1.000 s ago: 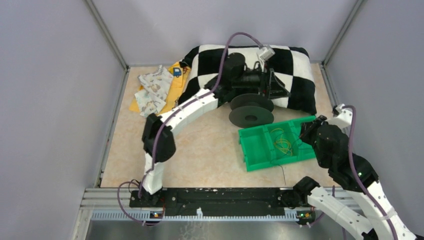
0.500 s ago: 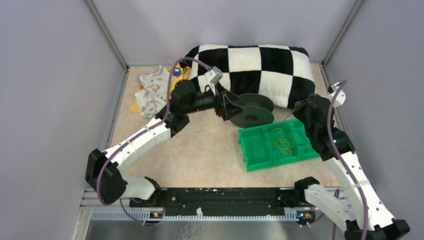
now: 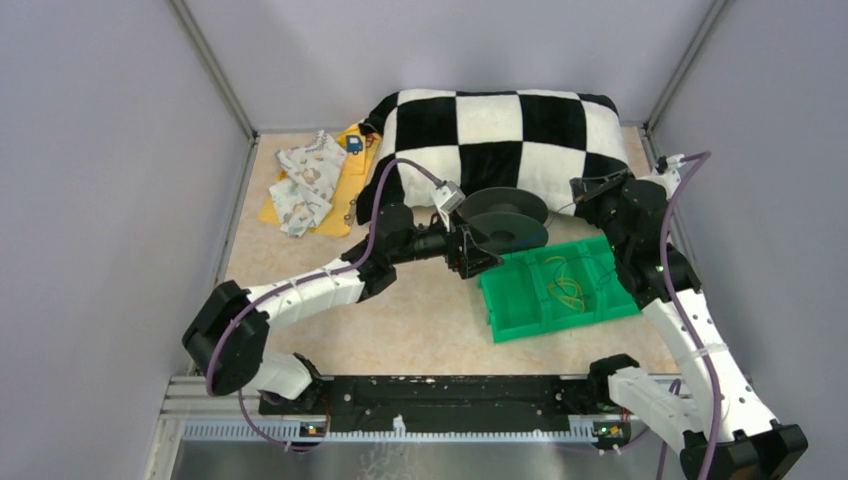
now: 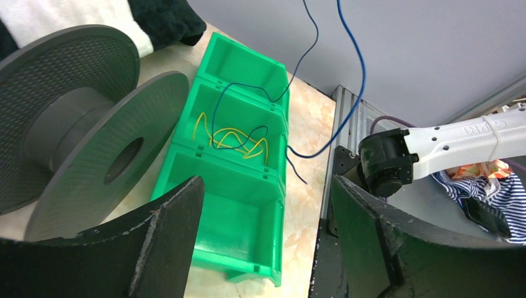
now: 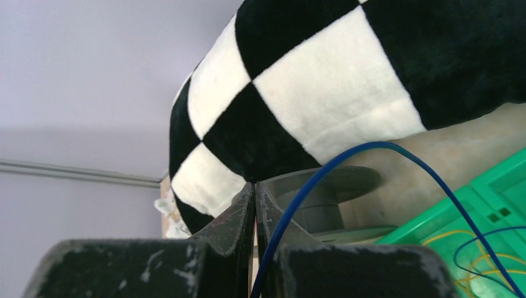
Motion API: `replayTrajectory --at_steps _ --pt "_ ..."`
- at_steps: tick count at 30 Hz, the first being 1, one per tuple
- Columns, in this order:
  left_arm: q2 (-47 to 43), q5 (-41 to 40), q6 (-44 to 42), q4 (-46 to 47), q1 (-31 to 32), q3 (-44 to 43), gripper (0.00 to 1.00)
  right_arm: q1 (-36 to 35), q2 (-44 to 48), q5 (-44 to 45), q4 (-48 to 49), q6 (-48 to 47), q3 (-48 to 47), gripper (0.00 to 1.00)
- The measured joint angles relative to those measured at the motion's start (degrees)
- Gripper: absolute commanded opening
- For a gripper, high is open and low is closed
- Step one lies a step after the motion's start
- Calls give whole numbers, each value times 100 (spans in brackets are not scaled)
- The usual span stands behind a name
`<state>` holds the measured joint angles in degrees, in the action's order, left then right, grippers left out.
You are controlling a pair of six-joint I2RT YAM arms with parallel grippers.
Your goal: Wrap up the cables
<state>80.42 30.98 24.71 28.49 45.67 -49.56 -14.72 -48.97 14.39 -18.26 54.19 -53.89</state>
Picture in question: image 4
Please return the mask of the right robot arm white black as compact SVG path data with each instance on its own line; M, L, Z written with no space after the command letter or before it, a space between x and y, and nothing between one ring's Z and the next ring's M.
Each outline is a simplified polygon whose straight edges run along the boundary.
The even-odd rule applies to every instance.
M393 129L359 143L360 186L389 197L403 185L458 166L525 155L525 108L447 125Z

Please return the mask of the dark grey filament spool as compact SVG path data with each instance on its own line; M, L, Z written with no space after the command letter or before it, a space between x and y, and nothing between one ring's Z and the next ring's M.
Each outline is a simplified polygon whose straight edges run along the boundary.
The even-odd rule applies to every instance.
M3 59L1 212L35 203L25 241L100 224L159 155L189 80L139 75L135 44L106 25L60 30Z

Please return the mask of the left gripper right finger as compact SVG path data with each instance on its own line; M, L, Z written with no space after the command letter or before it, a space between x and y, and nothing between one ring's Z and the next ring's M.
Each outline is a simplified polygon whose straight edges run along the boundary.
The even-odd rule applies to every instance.
M425 222L335 175L331 197L351 297L524 297L525 247Z

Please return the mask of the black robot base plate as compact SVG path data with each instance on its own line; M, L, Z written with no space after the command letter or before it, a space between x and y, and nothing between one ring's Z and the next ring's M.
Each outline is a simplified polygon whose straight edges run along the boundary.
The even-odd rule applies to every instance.
M348 148L336 146L329 153L318 232L314 248L308 297L348 297L341 246L331 199L331 179L344 174L359 160Z

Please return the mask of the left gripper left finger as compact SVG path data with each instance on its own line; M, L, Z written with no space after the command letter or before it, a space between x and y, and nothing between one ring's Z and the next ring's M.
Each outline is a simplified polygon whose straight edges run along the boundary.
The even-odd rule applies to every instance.
M1 240L2 297L182 297L203 209L192 176L73 238Z

